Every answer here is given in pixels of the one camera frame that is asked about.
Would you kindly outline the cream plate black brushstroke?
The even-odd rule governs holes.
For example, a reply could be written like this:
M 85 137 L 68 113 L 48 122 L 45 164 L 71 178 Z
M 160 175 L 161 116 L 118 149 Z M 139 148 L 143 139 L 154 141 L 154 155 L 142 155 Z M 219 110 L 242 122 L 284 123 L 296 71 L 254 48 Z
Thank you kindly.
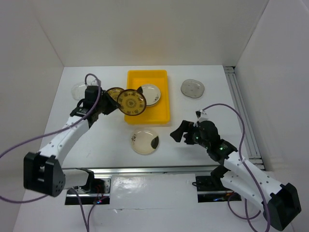
M 134 129 L 130 136 L 130 144 L 133 151 L 140 155 L 150 155 L 159 146 L 158 133 L 149 128 Z
M 153 84 L 144 84 L 138 87 L 137 91 L 145 97 L 147 106 L 156 105 L 161 97 L 160 89 Z

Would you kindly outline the blue floral plate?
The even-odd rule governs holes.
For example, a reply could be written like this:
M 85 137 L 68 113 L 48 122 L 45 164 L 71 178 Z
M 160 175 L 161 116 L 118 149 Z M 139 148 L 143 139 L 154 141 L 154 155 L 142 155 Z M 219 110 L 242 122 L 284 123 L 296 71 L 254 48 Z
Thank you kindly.
M 147 105 L 146 105 L 146 108 L 156 106 L 156 105 L 158 104 L 158 102 L 159 102 L 159 101 L 154 102 L 154 103 L 152 103 L 152 104 L 147 104 Z

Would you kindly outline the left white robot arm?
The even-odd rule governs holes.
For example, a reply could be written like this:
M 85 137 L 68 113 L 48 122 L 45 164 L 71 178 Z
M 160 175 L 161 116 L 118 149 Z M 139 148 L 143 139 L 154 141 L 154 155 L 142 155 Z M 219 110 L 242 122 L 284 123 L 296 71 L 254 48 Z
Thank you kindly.
M 100 114 L 108 115 L 118 103 L 98 86 L 88 86 L 84 98 L 72 110 L 65 126 L 38 152 L 24 157 L 24 188 L 56 197 L 62 190 L 79 187 L 93 191 L 99 182 L 94 172 L 85 168 L 63 170 L 62 164 L 77 141 L 93 126 Z

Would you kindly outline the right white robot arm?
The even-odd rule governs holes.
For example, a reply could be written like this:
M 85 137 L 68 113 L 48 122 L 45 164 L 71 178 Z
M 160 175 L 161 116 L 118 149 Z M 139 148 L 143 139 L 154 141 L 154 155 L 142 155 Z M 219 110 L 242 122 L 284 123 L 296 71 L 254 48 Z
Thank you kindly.
M 233 190 L 254 204 L 271 227 L 283 231 L 301 212 L 299 196 L 295 186 L 283 184 L 260 170 L 248 159 L 241 157 L 240 150 L 222 139 L 215 124 L 182 121 L 170 136 L 188 145 L 200 145 L 210 158 L 219 163 L 211 173 L 211 185 Z

